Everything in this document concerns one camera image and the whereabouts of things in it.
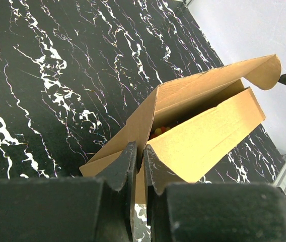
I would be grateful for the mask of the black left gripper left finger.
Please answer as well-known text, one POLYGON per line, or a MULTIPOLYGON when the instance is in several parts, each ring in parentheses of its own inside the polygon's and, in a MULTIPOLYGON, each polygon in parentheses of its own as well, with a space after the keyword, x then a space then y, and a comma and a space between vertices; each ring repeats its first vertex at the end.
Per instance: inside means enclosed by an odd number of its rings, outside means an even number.
POLYGON ((132 241, 136 142, 94 177, 0 180, 0 241, 132 241))

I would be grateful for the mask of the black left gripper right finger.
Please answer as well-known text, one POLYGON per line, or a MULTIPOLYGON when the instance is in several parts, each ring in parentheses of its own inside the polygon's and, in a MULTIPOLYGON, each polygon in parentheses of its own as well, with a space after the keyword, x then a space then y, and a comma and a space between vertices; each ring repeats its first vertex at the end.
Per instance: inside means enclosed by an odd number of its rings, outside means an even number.
POLYGON ((187 183, 143 152, 152 241, 286 241, 286 197, 269 184, 187 183))

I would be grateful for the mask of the red yellow flower toy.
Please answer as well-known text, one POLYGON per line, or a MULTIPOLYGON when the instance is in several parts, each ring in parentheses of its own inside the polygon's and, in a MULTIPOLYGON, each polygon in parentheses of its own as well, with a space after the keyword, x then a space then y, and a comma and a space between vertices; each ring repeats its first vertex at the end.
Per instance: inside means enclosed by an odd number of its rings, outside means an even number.
POLYGON ((162 135, 163 133, 169 131, 171 128, 170 127, 160 127, 160 128, 156 128, 154 131, 151 132, 150 134, 150 140, 153 139, 153 138, 156 138, 160 135, 162 135))

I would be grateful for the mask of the brown cardboard box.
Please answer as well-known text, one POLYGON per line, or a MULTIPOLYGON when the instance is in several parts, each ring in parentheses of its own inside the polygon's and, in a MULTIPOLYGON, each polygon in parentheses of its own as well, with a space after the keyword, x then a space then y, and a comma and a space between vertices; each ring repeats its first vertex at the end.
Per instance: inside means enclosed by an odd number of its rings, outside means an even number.
POLYGON ((80 172, 97 175, 129 142, 136 142, 138 157, 150 145, 175 174, 195 183, 265 120, 242 79, 266 91, 280 75, 280 60, 272 54, 160 84, 80 172), (162 126, 171 129, 150 140, 162 126))

